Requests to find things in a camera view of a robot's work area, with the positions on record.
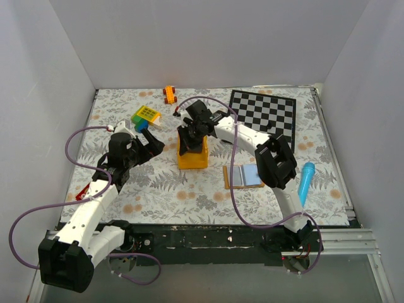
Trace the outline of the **tan leather card holder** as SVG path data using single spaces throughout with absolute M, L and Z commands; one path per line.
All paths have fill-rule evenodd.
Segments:
M 234 188 L 264 187 L 264 182 L 259 178 L 256 164 L 234 165 L 233 171 Z

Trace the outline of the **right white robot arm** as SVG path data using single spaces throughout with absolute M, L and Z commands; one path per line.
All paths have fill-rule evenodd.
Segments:
M 308 244 L 313 225 L 300 201 L 295 180 L 297 161 L 286 138 L 243 125 L 233 109 L 211 112 L 202 99 L 194 97 L 188 107 L 180 103 L 174 110 L 173 115 L 182 121 L 177 128 L 179 154 L 189 153 L 202 144 L 205 136 L 212 136 L 254 156 L 260 180 L 272 189 L 280 207 L 286 245 L 300 251 Z

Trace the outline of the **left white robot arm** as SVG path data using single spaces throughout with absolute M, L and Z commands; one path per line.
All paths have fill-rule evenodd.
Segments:
M 82 293 L 88 288 L 96 266 L 112 251 L 126 253 L 135 247 L 127 221 L 111 221 L 100 233 L 95 231 L 129 179 L 130 170 L 163 152 L 165 145 L 149 130 L 141 133 L 146 144 L 128 130 L 116 130 L 111 135 L 107 153 L 98 160 L 76 211 L 53 239 L 44 239 L 39 245 L 42 283 Z

